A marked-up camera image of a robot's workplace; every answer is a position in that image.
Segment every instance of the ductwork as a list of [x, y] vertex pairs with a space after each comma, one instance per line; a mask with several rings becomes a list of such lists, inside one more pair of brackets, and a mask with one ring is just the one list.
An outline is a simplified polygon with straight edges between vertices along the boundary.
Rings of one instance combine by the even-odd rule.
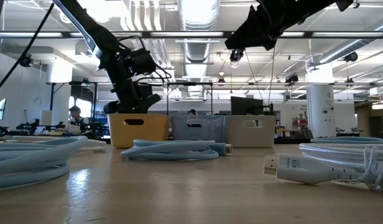
[[[178, 16], [182, 30], [213, 30], [218, 22], [220, 0], [178, 0]], [[211, 44], [183, 44], [185, 73], [192, 82], [200, 82], [206, 73]], [[198, 93], [190, 91], [191, 96]]]
[[[370, 26], [367, 30], [383, 31], [383, 20], [381, 20], [373, 26]], [[360, 49], [361, 47], [367, 44], [370, 44], [373, 41], [375, 41], [375, 39], [359, 39], [346, 41], [343, 44], [331, 49], [327, 53], [321, 55], [318, 62], [319, 64], [330, 63], [334, 60], [347, 56], [348, 54], [356, 51], [357, 49]]]

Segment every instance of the monitor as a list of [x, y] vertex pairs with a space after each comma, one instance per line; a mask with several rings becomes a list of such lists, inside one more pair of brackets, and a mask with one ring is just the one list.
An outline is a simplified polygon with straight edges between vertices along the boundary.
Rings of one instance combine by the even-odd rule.
[[230, 102], [232, 115], [264, 114], [263, 100], [232, 96]]

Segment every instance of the ceiling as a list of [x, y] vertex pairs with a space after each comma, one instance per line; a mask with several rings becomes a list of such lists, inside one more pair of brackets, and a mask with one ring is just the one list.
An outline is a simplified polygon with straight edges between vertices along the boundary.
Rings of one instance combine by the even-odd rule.
[[[338, 31], [359, 31], [370, 30], [370, 26], [383, 19], [383, 0], [382, 1], [360, 1], [361, 7], [358, 9], [349, 8], [344, 12], [339, 12], [335, 7], [324, 9], [315, 15], [309, 17], [302, 25], [293, 26], [289, 30], [338, 30]], [[246, 19], [251, 1], [240, 0], [222, 0], [219, 10], [219, 19], [216, 30], [236, 30]], [[42, 20], [49, 1], [12, 1], [7, 0], [4, 6], [4, 13], [1, 15], [0, 30], [5, 31], [34, 31]], [[179, 30], [177, 2], [172, 0], [160, 1], [160, 21], [163, 30]], [[122, 30], [120, 18], [113, 17], [109, 22], [102, 24], [111, 31]], [[43, 31], [69, 31], [76, 29], [71, 24], [65, 24], [60, 20], [59, 10], [54, 9], [52, 15], [45, 23]], [[266, 51], [263, 47], [252, 47], [246, 50], [246, 55], [241, 59], [238, 68], [232, 68], [229, 60], [229, 50], [224, 45], [224, 39], [219, 39], [220, 43], [212, 44], [210, 53], [211, 65], [208, 66], [206, 78], [204, 81], [217, 82], [219, 72], [224, 72], [226, 82], [248, 82], [255, 75], [257, 81], [277, 82], [289, 74], [282, 73], [286, 68], [293, 65], [297, 60], [307, 59], [309, 55], [323, 54], [339, 44], [343, 39], [312, 39], [311, 48], [308, 39], [279, 39], [273, 50]], [[22, 47], [28, 44], [27, 39], [5, 39], [4, 45], [13, 45]], [[73, 60], [76, 69], [74, 77], [87, 77], [90, 80], [106, 82], [107, 78], [102, 71], [95, 71], [96, 60], [84, 55], [75, 53], [75, 45], [86, 45], [82, 40], [70, 39], [37, 39], [34, 46], [51, 47], [68, 58]], [[181, 44], [176, 44], [175, 39], [166, 39], [168, 57], [175, 69], [175, 77], [181, 80], [185, 76], [183, 72], [184, 59]], [[383, 53], [372, 57], [372, 55], [383, 51], [383, 39], [364, 46], [357, 50], [359, 55], [357, 62], [349, 63], [346, 69], [346, 63], [334, 62], [333, 75], [336, 81], [346, 80], [347, 75], [354, 75], [367, 72], [383, 65]], [[305, 62], [299, 62], [293, 67], [293, 72], [297, 73], [300, 82], [305, 79]], [[383, 82], [383, 72], [367, 76], [359, 82], [375, 82], [381, 79]], [[220, 86], [219, 88], [229, 88], [229, 86]], [[244, 86], [244, 88], [253, 88], [253, 86]], [[357, 89], [367, 90], [368, 87], [362, 86]]]

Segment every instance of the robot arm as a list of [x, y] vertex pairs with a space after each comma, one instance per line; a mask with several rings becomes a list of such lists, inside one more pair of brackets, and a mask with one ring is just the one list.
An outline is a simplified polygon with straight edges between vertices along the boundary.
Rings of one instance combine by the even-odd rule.
[[53, 0], [81, 32], [91, 52], [100, 60], [118, 101], [105, 107], [106, 113], [147, 113], [161, 100], [152, 94], [151, 86], [139, 86], [131, 77], [152, 73], [156, 64], [146, 49], [132, 51], [124, 46], [109, 30], [96, 23], [76, 0]]

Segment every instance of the workbench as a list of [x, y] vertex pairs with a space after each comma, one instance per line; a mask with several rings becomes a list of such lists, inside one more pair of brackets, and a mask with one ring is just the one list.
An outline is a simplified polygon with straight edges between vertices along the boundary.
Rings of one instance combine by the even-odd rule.
[[383, 223], [383, 193], [364, 185], [303, 185], [262, 174], [267, 154], [234, 149], [212, 161], [123, 161], [85, 152], [57, 179], [0, 190], [3, 223]]

